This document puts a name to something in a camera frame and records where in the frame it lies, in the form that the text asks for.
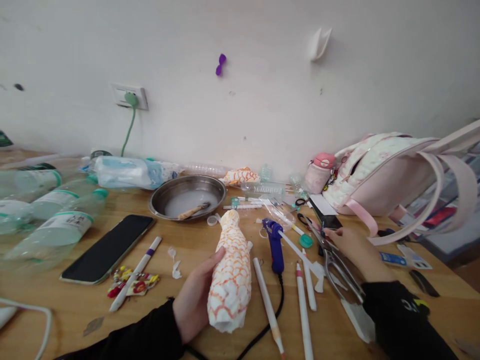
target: wooden brush handle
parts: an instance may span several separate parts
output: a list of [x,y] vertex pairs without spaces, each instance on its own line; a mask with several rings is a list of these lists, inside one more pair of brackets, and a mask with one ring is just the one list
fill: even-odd
[[178,220],[185,220],[191,217],[193,214],[198,213],[200,210],[204,209],[204,205],[197,206],[193,209],[190,209],[188,211],[185,211],[184,213],[178,215]]

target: hand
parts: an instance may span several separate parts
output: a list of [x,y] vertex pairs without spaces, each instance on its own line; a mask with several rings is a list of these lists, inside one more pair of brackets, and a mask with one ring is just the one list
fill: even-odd
[[224,255],[225,248],[222,246],[193,269],[173,301],[173,315],[183,344],[190,342],[209,323],[207,300],[212,273]]
[[395,281],[393,271],[382,261],[375,246],[363,235],[348,227],[324,230],[337,248],[360,270],[369,283]]

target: pink water bottle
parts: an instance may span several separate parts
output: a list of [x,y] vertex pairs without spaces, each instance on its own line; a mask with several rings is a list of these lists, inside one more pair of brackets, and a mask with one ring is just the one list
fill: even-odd
[[330,179],[335,165],[335,155],[328,152],[319,153],[308,166],[305,183],[312,194],[320,194]]

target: person's left hand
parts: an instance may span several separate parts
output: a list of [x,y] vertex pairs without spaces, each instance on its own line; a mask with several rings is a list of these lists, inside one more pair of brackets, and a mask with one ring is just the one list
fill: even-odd
[[212,273],[224,255],[225,248],[222,246],[193,269],[173,301],[173,315],[183,344],[197,336],[209,323],[207,300],[212,285]]

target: purple marker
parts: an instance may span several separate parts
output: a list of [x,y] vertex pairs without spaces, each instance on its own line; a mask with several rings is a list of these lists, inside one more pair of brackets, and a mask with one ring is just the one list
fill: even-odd
[[137,280],[139,274],[141,274],[142,271],[145,269],[145,266],[147,266],[147,263],[149,262],[152,255],[155,253],[155,250],[157,249],[157,246],[160,244],[161,241],[162,238],[160,236],[157,236],[153,243],[150,245],[150,248],[146,251],[146,254],[143,255],[135,270],[128,278],[125,286],[121,288],[120,293],[116,296],[115,300],[111,304],[109,310],[111,313],[116,312],[122,306],[125,298],[127,297],[127,291],[129,290],[130,285],[132,285],[132,283]]
[[218,65],[216,67],[216,71],[215,71],[215,74],[217,76],[220,76],[222,75],[222,65],[227,61],[227,57],[224,55],[224,54],[220,54],[220,58],[218,59],[218,62],[220,63],[220,65]]

